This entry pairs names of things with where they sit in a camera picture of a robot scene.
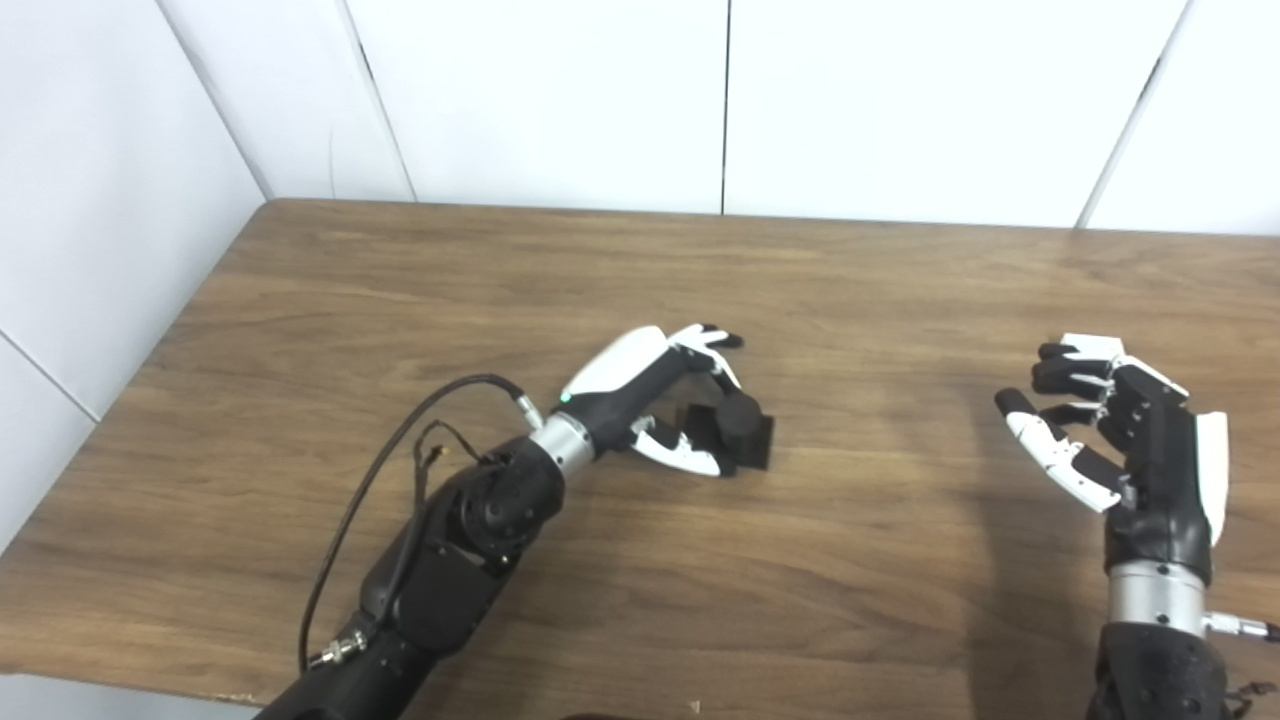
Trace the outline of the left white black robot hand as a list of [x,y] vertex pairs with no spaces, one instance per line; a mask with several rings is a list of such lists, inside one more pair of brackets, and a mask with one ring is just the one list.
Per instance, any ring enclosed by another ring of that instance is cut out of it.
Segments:
[[573,423],[595,457],[632,450],[690,474],[733,477],[737,464],[726,452],[696,447],[684,430],[646,409],[689,374],[710,377],[726,397],[741,393],[721,351],[742,345],[741,336],[707,323],[673,333],[658,325],[631,329],[576,373],[552,415]]

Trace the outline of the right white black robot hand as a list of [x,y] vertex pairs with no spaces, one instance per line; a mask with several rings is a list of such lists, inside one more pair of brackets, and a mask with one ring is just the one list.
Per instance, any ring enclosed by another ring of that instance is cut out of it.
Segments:
[[995,406],[1033,462],[1103,515],[1105,568],[1155,562],[1210,584],[1230,484],[1228,416],[1193,411],[1185,387],[1110,336],[1041,345],[1030,387],[1061,404],[1037,407],[1010,387]]

